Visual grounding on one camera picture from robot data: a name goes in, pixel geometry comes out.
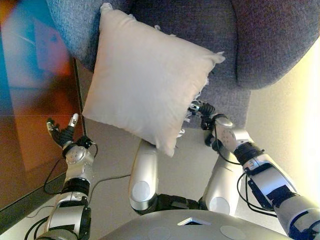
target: black cable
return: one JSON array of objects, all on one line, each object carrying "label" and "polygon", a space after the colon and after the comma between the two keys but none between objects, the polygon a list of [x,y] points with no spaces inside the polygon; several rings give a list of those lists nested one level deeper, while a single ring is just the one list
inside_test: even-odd
[{"label": "black cable", "polygon": [[58,163],[60,162],[61,159],[63,159],[63,158],[59,158],[59,160],[56,161],[56,163],[54,164],[52,170],[50,171],[48,177],[46,178],[46,180],[45,180],[45,182],[44,182],[43,191],[44,191],[46,194],[49,194],[49,195],[61,194],[61,191],[59,191],[59,192],[49,192],[49,191],[46,190],[46,185],[48,184],[48,180],[49,180],[51,174],[53,173],[53,171],[55,170],[56,166],[58,165]]},{"label": "black cable", "polygon": [[[245,175],[246,173],[244,172],[238,179],[237,183],[236,183],[236,190],[238,191],[238,194],[239,196],[242,198],[242,200],[244,200],[246,202],[246,204],[248,205],[249,209],[256,212],[256,213],[259,213],[259,214],[264,214],[264,215],[268,215],[268,216],[271,216],[271,217],[275,217],[277,218],[277,215],[275,214],[271,214],[271,213],[267,213],[267,212],[274,212],[273,210],[265,210],[264,208],[262,207],[258,207],[252,203],[249,202],[248,200],[248,177],[246,178],[246,182],[245,182],[245,198],[241,195],[240,193],[240,190],[239,190],[239,182],[240,180],[243,178],[243,176]],[[263,210],[263,211],[267,211],[267,212],[263,212],[263,211],[258,211],[256,209],[253,209],[252,207],[256,208],[256,209],[259,209],[259,210]]]},{"label": "black cable", "polygon": [[92,199],[92,195],[94,194],[94,190],[95,190],[96,186],[98,186],[99,183],[102,183],[102,182],[105,182],[108,180],[112,180],[112,179],[123,179],[123,178],[129,177],[129,176],[131,176],[131,174],[127,174],[127,175],[123,175],[123,176],[111,176],[111,177],[99,180],[92,188],[88,205],[90,204],[91,199]]},{"label": "black cable", "polygon": [[53,208],[53,207],[54,207],[53,205],[43,206],[43,207],[41,207],[41,208],[36,212],[35,215],[33,215],[33,216],[26,216],[26,218],[28,218],[28,219],[33,219],[33,218],[35,218],[35,217],[39,214],[39,212],[40,212],[42,209],[45,209],[45,208]]},{"label": "black cable", "polygon": [[37,234],[38,234],[38,230],[39,228],[42,226],[42,224],[44,224],[47,220],[44,219],[42,222],[39,223],[39,225],[36,227],[36,229],[34,230],[34,234],[33,234],[33,239],[37,238]]},{"label": "black cable", "polygon": [[271,216],[271,217],[275,217],[275,218],[278,218],[277,215],[275,214],[272,214],[272,213],[267,213],[267,212],[264,212],[264,211],[258,211],[256,209],[253,209],[250,205],[249,205],[249,201],[248,201],[248,176],[245,175],[245,199],[247,200],[247,205],[249,207],[250,210],[256,212],[256,213],[259,213],[259,214],[264,214],[264,215],[267,215],[267,216]]},{"label": "black cable", "polygon": [[221,154],[221,152],[220,152],[220,147],[219,147],[219,140],[218,140],[218,136],[217,136],[216,120],[214,120],[214,122],[213,122],[213,128],[214,128],[216,148],[217,148],[217,150],[218,150],[219,156],[220,156],[223,160],[227,161],[228,163],[235,164],[235,165],[241,165],[241,164],[238,163],[238,162],[229,161],[228,159],[226,159],[226,158]]},{"label": "black cable", "polygon": [[242,200],[245,201],[245,202],[246,202],[247,204],[249,204],[250,206],[256,208],[256,209],[260,209],[260,210],[263,210],[263,211],[274,212],[273,210],[265,210],[265,209],[262,208],[262,207],[258,207],[258,206],[256,206],[256,205],[253,205],[252,203],[250,203],[248,200],[246,200],[246,199],[241,195],[240,190],[239,190],[239,182],[240,182],[240,180],[244,177],[245,174],[246,174],[246,173],[244,172],[244,173],[239,177],[239,179],[238,179],[238,181],[237,181],[237,183],[236,183],[236,190],[238,191],[238,194],[239,194],[239,196],[242,198]]},{"label": "black cable", "polygon": [[96,156],[97,156],[97,154],[98,154],[98,151],[99,151],[99,149],[98,149],[98,144],[96,144],[95,142],[91,142],[94,146],[95,146],[95,154],[94,154],[94,159],[96,158]]},{"label": "black cable", "polygon": [[44,218],[42,218],[41,220],[37,221],[35,224],[33,224],[29,230],[26,232],[25,236],[24,236],[24,240],[28,240],[28,236],[31,233],[31,231],[35,228],[35,226],[37,226],[38,224],[42,223],[42,221],[47,221],[49,218],[49,216],[46,216]]}]

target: silver casing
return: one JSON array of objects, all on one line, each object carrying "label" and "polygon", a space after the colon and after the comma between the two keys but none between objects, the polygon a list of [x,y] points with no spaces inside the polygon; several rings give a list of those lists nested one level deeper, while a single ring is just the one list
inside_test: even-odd
[{"label": "silver casing", "polygon": [[[184,225],[190,221],[202,225]],[[102,240],[287,240],[254,223],[204,210],[167,210],[140,216]]]},{"label": "silver casing", "polygon": [[37,239],[78,240],[76,235],[64,229],[55,229],[47,231],[41,236],[38,236]]},{"label": "silver casing", "polygon": [[253,142],[245,129],[235,127],[234,124],[225,117],[218,117],[215,120],[215,127],[217,136],[215,136],[215,131],[212,132],[212,135],[217,137],[223,146],[231,153],[241,144]]},{"label": "silver casing", "polygon": [[291,197],[278,207],[274,207],[274,211],[278,216],[278,220],[284,229],[289,234],[290,227],[293,220],[300,214],[308,211],[307,214],[300,216],[293,225],[302,233],[303,230],[308,229],[312,224],[320,221],[319,207],[304,196]]},{"label": "silver casing", "polygon": [[[220,152],[227,160],[237,162],[236,157],[224,147],[220,147]],[[239,201],[239,194],[235,186],[242,172],[240,165],[229,163],[221,156],[218,157],[203,194],[209,211],[235,215]]]},{"label": "silver casing", "polygon": [[79,236],[82,213],[85,206],[69,206],[60,207],[62,203],[71,201],[81,201],[88,196],[82,192],[66,192],[57,196],[54,208],[46,221],[44,231],[48,232],[51,228],[56,228],[64,225],[74,225],[73,232]]},{"label": "silver casing", "polygon": [[83,146],[72,147],[65,155],[68,169],[65,174],[65,182],[70,179],[85,179],[91,183],[93,178],[92,165],[94,157]]},{"label": "silver casing", "polygon": [[252,171],[264,164],[270,164],[272,167],[256,175],[249,176],[264,196],[267,196],[270,192],[283,185],[286,185],[291,192],[297,193],[293,180],[272,160],[268,154],[262,154],[252,158],[243,165],[243,169],[248,168]]},{"label": "silver casing", "polygon": [[129,182],[129,202],[133,209],[146,210],[158,188],[158,155],[154,145],[141,140]]}]

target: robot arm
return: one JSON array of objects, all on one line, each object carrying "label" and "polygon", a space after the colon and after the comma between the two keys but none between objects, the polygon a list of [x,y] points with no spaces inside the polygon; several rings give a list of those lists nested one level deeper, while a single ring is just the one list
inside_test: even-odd
[{"label": "robot arm", "polygon": [[235,127],[223,114],[216,114],[208,103],[194,102],[190,110],[200,113],[202,128],[211,130],[215,140],[235,155],[250,178],[253,195],[262,208],[275,211],[289,237],[320,238],[320,208],[298,194],[289,176],[255,145],[247,131]]},{"label": "robot arm", "polygon": [[52,139],[62,148],[67,171],[63,189],[46,221],[44,234],[37,238],[39,240],[88,240],[90,236],[91,209],[88,207],[88,195],[93,178],[94,157],[88,148],[93,143],[86,136],[74,142],[77,121],[78,114],[74,114],[62,131],[58,125],[54,125],[52,119],[46,123]]},{"label": "robot arm", "polygon": [[140,215],[178,209],[199,209],[198,202],[180,196],[158,194],[158,152],[156,146],[141,140],[129,182],[129,202]]}]

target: armchair armrest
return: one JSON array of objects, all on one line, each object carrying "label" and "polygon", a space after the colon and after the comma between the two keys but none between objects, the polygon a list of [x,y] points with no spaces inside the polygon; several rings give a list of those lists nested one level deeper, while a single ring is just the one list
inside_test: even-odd
[{"label": "armchair armrest", "polygon": [[91,72],[94,71],[98,40],[100,6],[129,12],[133,0],[46,0],[53,22],[70,53]]},{"label": "armchair armrest", "polygon": [[237,83],[259,89],[282,78],[319,37],[320,0],[232,0]]}]

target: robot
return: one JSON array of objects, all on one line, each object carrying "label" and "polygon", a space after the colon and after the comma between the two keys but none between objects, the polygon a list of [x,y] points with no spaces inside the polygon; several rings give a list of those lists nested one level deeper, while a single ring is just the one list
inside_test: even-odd
[{"label": "robot", "polygon": [[[128,191],[131,207],[141,216],[103,239],[320,240],[320,208],[297,193],[289,176],[256,146],[246,130],[237,128],[209,103],[195,100],[189,111],[201,117],[201,128],[211,133],[205,143],[219,153],[202,198],[195,201],[158,194],[157,149],[142,140],[133,163]],[[73,140],[78,117],[74,114],[62,131],[52,119],[46,123],[53,140],[62,148],[68,168],[55,207],[50,216],[42,220],[46,222],[44,233],[34,239],[88,240],[90,237],[88,194],[94,157],[88,148],[93,142],[86,136],[76,142]],[[248,207],[254,206],[256,212],[259,212],[257,209],[273,212],[266,214],[278,218],[288,237],[233,217],[240,194],[234,183],[239,184],[243,176],[249,178],[248,184],[261,207],[240,197],[247,201]]]}]

